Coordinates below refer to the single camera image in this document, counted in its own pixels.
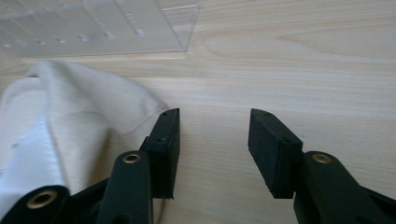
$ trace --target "transparent acrylic box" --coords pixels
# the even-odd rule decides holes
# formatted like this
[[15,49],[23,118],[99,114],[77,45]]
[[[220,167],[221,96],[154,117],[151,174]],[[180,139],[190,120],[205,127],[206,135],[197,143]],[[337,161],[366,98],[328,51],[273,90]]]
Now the transparent acrylic box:
[[184,0],[0,0],[0,50],[19,57],[185,51],[198,13]]

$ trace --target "black rubber pad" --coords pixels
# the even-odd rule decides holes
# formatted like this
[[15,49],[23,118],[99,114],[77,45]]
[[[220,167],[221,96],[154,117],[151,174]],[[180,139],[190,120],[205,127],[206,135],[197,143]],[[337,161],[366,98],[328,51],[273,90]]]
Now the black rubber pad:
[[303,142],[275,115],[251,109],[248,150],[274,198],[293,197],[290,178],[302,149]]
[[149,156],[153,198],[173,198],[180,153],[180,112],[171,109],[158,118],[141,147]]

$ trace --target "wooden table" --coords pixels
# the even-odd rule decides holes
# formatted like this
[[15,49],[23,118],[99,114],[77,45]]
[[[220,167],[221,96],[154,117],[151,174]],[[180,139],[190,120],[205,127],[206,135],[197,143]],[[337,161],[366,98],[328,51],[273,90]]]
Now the wooden table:
[[[202,0],[187,53],[61,60],[130,77],[180,108],[163,224],[297,222],[248,153],[250,108],[396,198],[396,1]],[[33,61],[1,53],[1,91]]]

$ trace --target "crumpled fabric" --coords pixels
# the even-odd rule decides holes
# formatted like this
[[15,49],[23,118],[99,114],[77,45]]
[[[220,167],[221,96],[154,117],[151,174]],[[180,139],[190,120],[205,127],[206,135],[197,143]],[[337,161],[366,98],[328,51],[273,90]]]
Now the crumpled fabric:
[[[150,91],[75,63],[40,61],[0,104],[0,219],[26,193],[62,185],[71,194],[110,176],[138,150],[167,106]],[[154,202],[154,219],[161,201]]]

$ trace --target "black plastic mount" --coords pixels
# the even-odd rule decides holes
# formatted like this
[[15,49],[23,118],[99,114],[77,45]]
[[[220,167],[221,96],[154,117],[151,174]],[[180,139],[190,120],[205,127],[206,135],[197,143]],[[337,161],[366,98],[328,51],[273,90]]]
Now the black plastic mount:
[[0,223],[151,224],[152,198],[173,198],[179,125],[179,109],[163,112],[139,151],[116,158],[109,179],[73,196],[63,186],[33,190]]
[[299,223],[396,223],[396,201],[361,187],[324,152],[303,153],[303,142],[276,116],[252,109],[249,151],[274,198],[292,198]]

